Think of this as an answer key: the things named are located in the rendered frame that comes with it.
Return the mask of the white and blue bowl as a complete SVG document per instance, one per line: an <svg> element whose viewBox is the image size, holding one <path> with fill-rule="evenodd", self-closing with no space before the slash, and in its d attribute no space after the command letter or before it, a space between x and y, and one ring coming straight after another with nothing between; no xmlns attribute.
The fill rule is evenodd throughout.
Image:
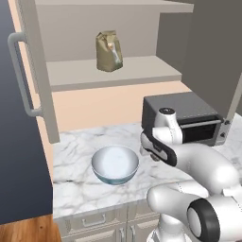
<svg viewBox="0 0 242 242"><path fill-rule="evenodd" d="M119 185L133 178L139 168L139 158L130 148L113 145L99 149L93 155L91 165L102 182Z"/></svg>

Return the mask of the dark blue-grey fridge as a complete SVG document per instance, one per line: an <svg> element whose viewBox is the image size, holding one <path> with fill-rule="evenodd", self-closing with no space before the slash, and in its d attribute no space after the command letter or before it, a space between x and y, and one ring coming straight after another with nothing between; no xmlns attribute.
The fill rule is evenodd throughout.
<svg viewBox="0 0 242 242"><path fill-rule="evenodd" d="M52 213L53 188L37 121L27 116L8 47L14 31L0 0L0 225Z"/></svg>

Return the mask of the dark grey toaster oven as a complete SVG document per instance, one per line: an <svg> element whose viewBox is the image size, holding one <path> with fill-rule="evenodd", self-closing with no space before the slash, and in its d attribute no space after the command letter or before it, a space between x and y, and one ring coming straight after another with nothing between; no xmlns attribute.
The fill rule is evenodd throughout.
<svg viewBox="0 0 242 242"><path fill-rule="evenodd" d="M225 143L231 121L226 120L195 93L145 96L142 111L143 129L147 125L154 125L156 113L160 108L173 109L179 124L221 120L219 124L181 129L185 143L197 142L210 147Z"/></svg>

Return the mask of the narrow grey drawer front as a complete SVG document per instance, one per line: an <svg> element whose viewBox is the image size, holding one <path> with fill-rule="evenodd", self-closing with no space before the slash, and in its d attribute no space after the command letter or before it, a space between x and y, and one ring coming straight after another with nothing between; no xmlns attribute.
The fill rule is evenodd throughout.
<svg viewBox="0 0 242 242"><path fill-rule="evenodd" d="M149 208L145 199L131 202L128 205L128 221L132 221L134 219L145 216L156 216L156 213Z"/></svg>

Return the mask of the grey base cupboard door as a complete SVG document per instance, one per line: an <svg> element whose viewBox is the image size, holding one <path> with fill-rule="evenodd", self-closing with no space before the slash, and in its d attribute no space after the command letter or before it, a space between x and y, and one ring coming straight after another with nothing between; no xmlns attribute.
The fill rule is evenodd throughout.
<svg viewBox="0 0 242 242"><path fill-rule="evenodd" d="M131 242L130 226L135 226L135 242L147 242L147 237L158 225L158 216L146 216L127 223L127 242Z"/></svg>
<svg viewBox="0 0 242 242"><path fill-rule="evenodd" d="M75 233L63 237L61 242L120 242L120 228L124 227L111 226L84 233Z"/></svg>

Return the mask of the wide grey drawer front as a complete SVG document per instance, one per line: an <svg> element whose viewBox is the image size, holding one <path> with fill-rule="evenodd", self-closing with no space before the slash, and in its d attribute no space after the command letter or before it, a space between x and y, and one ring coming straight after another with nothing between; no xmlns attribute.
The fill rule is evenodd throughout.
<svg viewBox="0 0 242 242"><path fill-rule="evenodd" d="M87 223L97 221L102 218L102 215L106 215L106 222L101 225L84 228L82 224L82 219L85 218ZM111 226L119 223L125 223L127 221L127 207L118 207L118 208L107 208L105 210L96 210L91 212L90 214L79 214L72 216L71 218L66 218L64 220L64 225L66 228L66 232L68 234L71 233L79 233L85 230L95 229L101 226Z"/></svg>

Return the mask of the brown paper bag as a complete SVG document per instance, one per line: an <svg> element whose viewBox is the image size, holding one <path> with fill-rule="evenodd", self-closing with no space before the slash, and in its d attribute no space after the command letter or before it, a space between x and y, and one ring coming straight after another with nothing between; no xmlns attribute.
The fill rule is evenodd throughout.
<svg viewBox="0 0 242 242"><path fill-rule="evenodd" d="M113 72L123 67L120 42L115 30L101 31L95 37L96 68Z"/></svg>

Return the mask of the open grey wall cupboard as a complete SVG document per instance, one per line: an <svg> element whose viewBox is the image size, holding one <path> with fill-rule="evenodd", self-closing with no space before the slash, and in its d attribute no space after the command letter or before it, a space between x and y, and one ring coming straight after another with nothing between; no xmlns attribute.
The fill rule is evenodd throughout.
<svg viewBox="0 0 242 242"><path fill-rule="evenodd" d="M35 0L54 92L179 80L156 56L160 17L193 6L166 0Z"/></svg>

